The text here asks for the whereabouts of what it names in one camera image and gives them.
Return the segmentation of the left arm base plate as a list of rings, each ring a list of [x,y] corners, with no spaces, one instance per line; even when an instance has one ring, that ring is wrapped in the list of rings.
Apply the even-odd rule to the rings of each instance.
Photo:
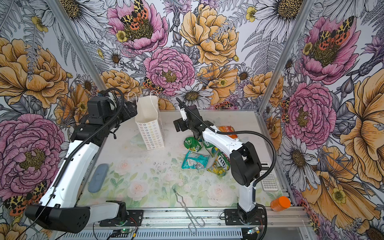
[[[140,227],[143,214],[143,210],[126,210],[113,219],[100,221],[100,227]]]

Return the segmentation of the white printed paper bag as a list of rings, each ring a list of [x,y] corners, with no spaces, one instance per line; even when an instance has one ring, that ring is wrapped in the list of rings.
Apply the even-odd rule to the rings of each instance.
[[[165,147],[164,131],[159,109],[159,95],[157,91],[150,91],[145,97],[138,98],[136,93],[128,95],[137,104],[138,114],[135,116],[139,134],[145,141],[147,150]]]

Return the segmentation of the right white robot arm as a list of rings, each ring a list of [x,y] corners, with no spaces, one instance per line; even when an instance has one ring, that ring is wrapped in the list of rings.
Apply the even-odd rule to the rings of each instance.
[[[262,164],[252,143],[243,143],[230,136],[252,134],[263,139],[266,137],[255,131],[222,132],[213,123],[204,121],[195,105],[188,107],[179,102],[179,108],[182,117],[174,121],[177,132],[190,130],[196,138],[213,144],[230,158],[232,176],[241,186],[238,215],[243,224],[249,225],[258,209],[255,186],[260,179]]]

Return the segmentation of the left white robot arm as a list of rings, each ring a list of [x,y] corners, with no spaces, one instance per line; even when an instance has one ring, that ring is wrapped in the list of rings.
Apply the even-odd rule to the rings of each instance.
[[[38,204],[26,208],[25,216],[44,229],[79,233],[88,224],[113,220],[125,224],[128,220],[124,202],[93,206],[78,206],[77,202],[104,140],[121,123],[135,117],[137,108],[130,102],[114,104],[107,97],[96,97],[88,102],[88,110],[84,123],[71,135],[68,153],[54,182]]]

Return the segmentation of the teal snack packet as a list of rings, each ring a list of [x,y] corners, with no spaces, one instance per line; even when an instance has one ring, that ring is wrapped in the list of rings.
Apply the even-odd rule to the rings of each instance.
[[[210,157],[208,155],[201,155],[192,151],[188,151],[182,163],[182,169],[194,169],[198,171],[205,169],[209,162],[209,158]]]

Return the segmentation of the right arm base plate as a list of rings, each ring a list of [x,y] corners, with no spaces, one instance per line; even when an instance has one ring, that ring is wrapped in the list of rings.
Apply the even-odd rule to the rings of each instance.
[[[227,226],[264,226],[267,214],[261,207],[255,207],[250,212],[242,209],[225,209],[224,218]]]

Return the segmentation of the yellow green snack bag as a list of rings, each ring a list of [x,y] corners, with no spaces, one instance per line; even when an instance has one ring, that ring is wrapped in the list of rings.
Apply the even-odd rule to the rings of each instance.
[[[207,168],[207,171],[219,177],[223,177],[230,170],[230,167],[231,165],[228,157],[224,153],[219,152],[213,164]]]

